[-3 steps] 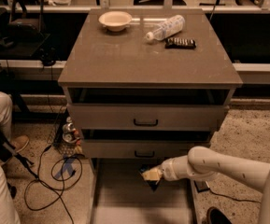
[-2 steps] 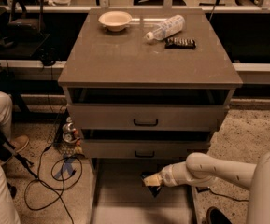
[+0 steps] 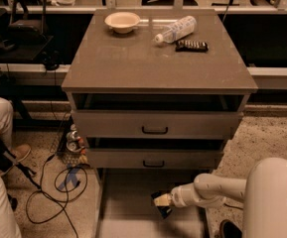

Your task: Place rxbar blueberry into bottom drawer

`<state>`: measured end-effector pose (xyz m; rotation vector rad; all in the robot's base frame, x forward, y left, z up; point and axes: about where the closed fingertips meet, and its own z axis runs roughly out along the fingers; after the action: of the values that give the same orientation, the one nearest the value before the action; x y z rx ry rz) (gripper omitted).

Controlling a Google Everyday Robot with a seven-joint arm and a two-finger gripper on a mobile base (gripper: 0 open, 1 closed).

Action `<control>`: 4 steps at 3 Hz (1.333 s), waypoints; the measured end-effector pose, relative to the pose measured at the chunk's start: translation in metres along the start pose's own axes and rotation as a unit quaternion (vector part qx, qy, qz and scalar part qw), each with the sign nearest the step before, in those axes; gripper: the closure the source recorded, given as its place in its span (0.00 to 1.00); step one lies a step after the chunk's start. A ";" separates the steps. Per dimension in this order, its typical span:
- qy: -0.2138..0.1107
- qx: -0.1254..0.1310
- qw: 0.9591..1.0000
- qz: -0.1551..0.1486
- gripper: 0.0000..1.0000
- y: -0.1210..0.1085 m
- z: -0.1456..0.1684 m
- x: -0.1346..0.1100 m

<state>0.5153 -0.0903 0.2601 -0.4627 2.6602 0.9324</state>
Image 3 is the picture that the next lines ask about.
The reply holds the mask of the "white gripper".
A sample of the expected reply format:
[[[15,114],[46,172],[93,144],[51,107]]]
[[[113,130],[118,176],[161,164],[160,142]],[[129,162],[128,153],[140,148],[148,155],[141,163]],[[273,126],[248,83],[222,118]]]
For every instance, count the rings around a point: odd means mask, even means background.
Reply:
[[[156,206],[170,206],[173,202],[176,207],[187,207],[196,205],[200,201],[200,197],[194,185],[188,183],[174,187],[170,194],[157,195],[153,201]]]

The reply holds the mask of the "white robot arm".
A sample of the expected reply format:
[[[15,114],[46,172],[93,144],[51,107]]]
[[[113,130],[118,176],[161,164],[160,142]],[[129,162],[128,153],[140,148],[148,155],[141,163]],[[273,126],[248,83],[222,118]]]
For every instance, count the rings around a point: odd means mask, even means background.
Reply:
[[[168,214],[171,206],[221,206],[230,198],[243,204],[241,238],[287,238],[287,160],[266,158],[247,178],[200,174],[191,183],[155,194],[154,204]]]

